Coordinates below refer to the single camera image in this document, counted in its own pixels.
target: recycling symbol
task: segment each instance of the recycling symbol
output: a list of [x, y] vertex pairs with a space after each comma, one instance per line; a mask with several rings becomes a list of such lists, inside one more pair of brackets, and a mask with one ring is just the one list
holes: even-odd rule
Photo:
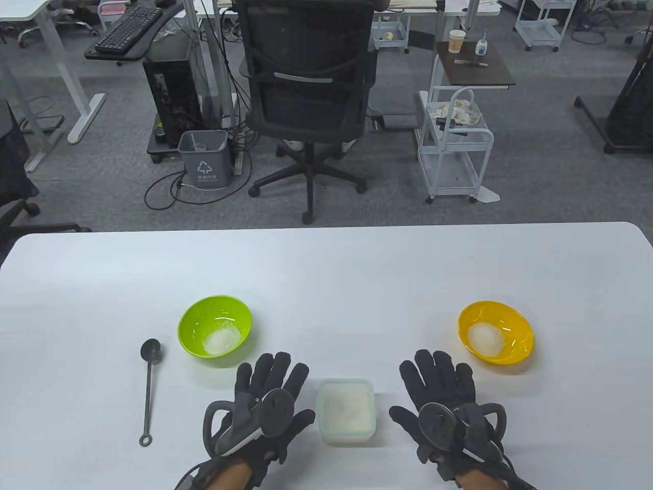
[[197, 167], [197, 171], [199, 173], [202, 173], [202, 174], [206, 175], [206, 174], [209, 174], [209, 173], [213, 172], [213, 169], [211, 168], [211, 166], [207, 162], [202, 160], [200, 162], [199, 166]]

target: trash bin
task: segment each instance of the trash bin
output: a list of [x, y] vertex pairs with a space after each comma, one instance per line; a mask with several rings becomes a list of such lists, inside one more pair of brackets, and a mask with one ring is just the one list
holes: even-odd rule
[[234, 173], [228, 139], [229, 134], [218, 129], [182, 134], [177, 151], [195, 187], [219, 189], [231, 183]]

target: hand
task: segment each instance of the hand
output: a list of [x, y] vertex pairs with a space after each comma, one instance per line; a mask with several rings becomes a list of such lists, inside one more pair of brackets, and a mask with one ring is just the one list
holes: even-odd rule
[[[291, 358], [288, 353], [279, 352], [275, 357], [269, 353], [263, 354], [256, 362], [253, 373], [250, 364], [241, 364], [236, 373], [234, 394], [246, 392], [261, 399], [270, 390], [281, 388], [290, 362]], [[291, 394], [294, 400], [297, 399], [307, 377], [308, 366], [302, 363], [297, 364], [288, 376], [283, 388]], [[211, 438], [210, 444], [206, 448], [211, 457], [218, 456], [213, 453], [213, 448], [215, 448], [219, 437], [231, 426], [231, 421], [232, 414], [229, 412], [222, 419], [220, 430]], [[293, 421], [283, 434], [273, 438], [262, 436], [253, 440], [232, 455], [227, 456], [227, 459], [247, 463], [252, 471], [252, 477], [247, 487], [258, 487], [266, 476], [270, 463], [278, 460], [280, 464], [283, 464], [288, 454], [288, 445], [297, 434], [314, 421], [315, 412], [303, 410], [295, 414]]]
[[[429, 402], [440, 403], [452, 410], [464, 403], [476, 401], [476, 388], [468, 364], [461, 363], [454, 369], [449, 354], [435, 351], [431, 355], [424, 349], [415, 354], [415, 364], [404, 361], [399, 366], [399, 373], [417, 411]], [[454, 475], [475, 468], [473, 459], [463, 453], [445, 453], [436, 449], [423, 435], [413, 412], [402, 406], [393, 406], [390, 408], [390, 418], [401, 425], [417, 443], [418, 455], [425, 453], [427, 458], [438, 464], [438, 471], [445, 480], [450, 480], [453, 476], [445, 476], [449, 472], [440, 467], [441, 463], [445, 463]]]

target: black keyboard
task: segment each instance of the black keyboard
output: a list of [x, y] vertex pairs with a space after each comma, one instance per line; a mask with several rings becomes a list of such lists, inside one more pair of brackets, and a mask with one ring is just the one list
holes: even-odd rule
[[162, 8], [134, 7], [123, 15], [102, 39], [95, 43], [100, 53], [124, 54], [143, 37], [163, 13]]

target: black mesh chair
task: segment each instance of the black mesh chair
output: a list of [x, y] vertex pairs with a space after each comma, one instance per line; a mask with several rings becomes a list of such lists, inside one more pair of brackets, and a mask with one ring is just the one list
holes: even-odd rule
[[20, 132], [9, 104], [0, 99], [0, 206], [14, 203], [4, 214], [0, 215], [0, 253], [7, 254], [12, 243], [30, 233], [53, 233], [57, 231], [91, 231], [77, 223], [59, 223], [55, 225], [12, 226], [21, 211], [28, 216], [40, 213], [35, 203], [27, 202], [39, 190], [27, 178], [25, 162], [29, 158], [29, 147]]
[[[280, 144], [276, 155], [291, 167], [254, 182], [249, 195], [286, 177], [306, 176], [308, 210], [313, 221], [316, 174], [356, 184], [365, 180], [324, 163], [344, 156], [342, 143], [362, 136], [377, 52], [370, 42], [371, 0], [236, 0], [245, 60], [240, 72], [249, 80], [251, 108], [247, 126], [273, 138], [304, 143], [302, 151]], [[315, 144], [327, 148], [315, 152]]]

